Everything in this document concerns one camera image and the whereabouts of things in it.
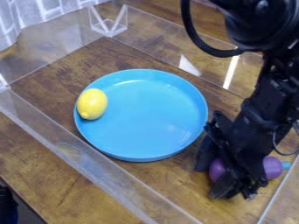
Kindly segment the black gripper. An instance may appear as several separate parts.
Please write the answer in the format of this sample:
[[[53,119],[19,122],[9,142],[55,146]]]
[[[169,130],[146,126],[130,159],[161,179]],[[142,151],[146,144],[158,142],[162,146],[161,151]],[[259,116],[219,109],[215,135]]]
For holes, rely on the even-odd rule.
[[[215,158],[227,167],[210,189],[213,199],[229,200],[242,193],[251,200],[258,189],[267,187],[263,159],[274,150],[273,132],[280,126],[277,113],[246,109],[234,121],[221,111],[213,113],[195,158],[197,172],[206,172]]]

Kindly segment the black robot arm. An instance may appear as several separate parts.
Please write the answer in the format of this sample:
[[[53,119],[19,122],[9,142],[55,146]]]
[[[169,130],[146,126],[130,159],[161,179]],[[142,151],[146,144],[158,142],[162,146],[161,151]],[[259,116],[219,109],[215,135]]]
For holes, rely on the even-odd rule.
[[[242,102],[231,120],[217,111],[205,127],[195,169],[206,171],[221,159],[225,173],[214,182],[210,197],[253,199],[267,186],[267,155],[299,124],[299,0],[211,0],[226,13],[234,50],[209,46],[198,36],[187,2],[182,3],[185,25],[195,45],[226,58],[245,52],[263,53],[265,64],[255,91]]]

